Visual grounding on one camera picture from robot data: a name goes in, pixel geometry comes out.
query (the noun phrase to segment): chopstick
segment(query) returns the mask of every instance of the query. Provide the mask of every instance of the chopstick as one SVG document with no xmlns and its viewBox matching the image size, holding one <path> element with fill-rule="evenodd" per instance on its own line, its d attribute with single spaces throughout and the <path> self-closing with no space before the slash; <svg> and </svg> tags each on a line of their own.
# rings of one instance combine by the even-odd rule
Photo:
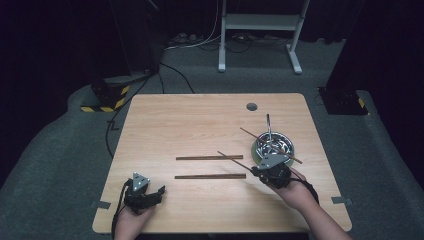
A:
<svg viewBox="0 0 424 240">
<path fill-rule="evenodd" d="M 233 174 L 181 175 L 181 176 L 175 176 L 175 179 L 246 179 L 246 174 L 233 173 Z"/>
<path fill-rule="evenodd" d="M 243 155 L 229 155 L 232 159 L 243 159 Z M 177 157 L 175 160 L 228 160 L 225 156 L 193 156 Z"/>
<path fill-rule="evenodd" d="M 249 135 L 253 136 L 254 138 L 256 138 L 256 139 L 257 139 L 258 141 L 260 141 L 261 143 L 263 143 L 263 144 L 267 144 L 267 145 L 268 145 L 268 146 L 270 146 L 272 149 L 274 149 L 274 150 L 276 150 L 276 151 L 278 151 L 278 152 L 280 152 L 280 153 L 282 153 L 282 154 L 286 155 L 287 157 L 289 157 L 289 158 L 291 158 L 291 159 L 295 160 L 296 162 L 298 162 L 298 163 L 300 163 L 300 164 L 302 164 L 302 163 L 303 163 L 303 162 L 302 162 L 302 161 L 300 161 L 299 159 L 297 159 L 297 158 L 293 157 L 292 155 L 290 155 L 290 154 L 288 154 L 288 153 L 284 152 L 283 150 L 281 150 L 281 149 L 279 149 L 279 148 L 277 148 L 277 147 L 272 146 L 272 144 L 268 144 L 266 141 L 264 141 L 264 140 L 260 139 L 259 137 L 255 136 L 253 133 L 250 133 L 250 132 L 249 132 L 249 131 L 247 131 L 246 129 L 244 129 L 244 128 L 242 128 L 242 127 L 240 127 L 240 129 L 241 129 L 241 130 L 243 130 L 243 131 L 245 131 L 247 134 L 249 134 Z"/>
</svg>

